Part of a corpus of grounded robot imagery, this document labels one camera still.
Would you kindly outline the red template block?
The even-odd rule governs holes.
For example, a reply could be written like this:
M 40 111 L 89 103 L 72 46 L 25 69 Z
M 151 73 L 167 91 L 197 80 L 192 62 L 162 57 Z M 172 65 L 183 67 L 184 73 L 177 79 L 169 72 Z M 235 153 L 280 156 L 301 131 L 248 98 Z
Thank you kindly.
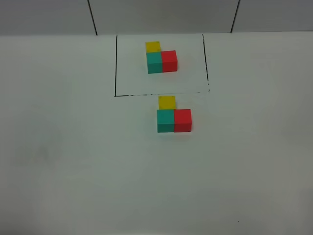
M 162 51 L 162 71 L 175 72 L 178 70 L 178 59 L 175 50 Z

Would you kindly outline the yellow template block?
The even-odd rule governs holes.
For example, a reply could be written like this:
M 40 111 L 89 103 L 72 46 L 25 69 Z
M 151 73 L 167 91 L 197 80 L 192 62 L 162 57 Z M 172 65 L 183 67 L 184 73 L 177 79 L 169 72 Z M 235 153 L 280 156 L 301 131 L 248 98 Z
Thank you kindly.
M 146 42 L 146 52 L 153 53 L 153 52 L 161 52 L 161 46 L 159 41 L 155 42 Z

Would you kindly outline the green template block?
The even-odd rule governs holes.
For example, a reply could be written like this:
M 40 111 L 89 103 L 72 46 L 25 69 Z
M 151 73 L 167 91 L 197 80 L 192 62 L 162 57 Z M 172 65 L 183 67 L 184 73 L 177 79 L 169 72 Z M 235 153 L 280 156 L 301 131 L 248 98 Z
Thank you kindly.
M 146 59 L 148 74 L 163 72 L 161 52 L 147 52 Z

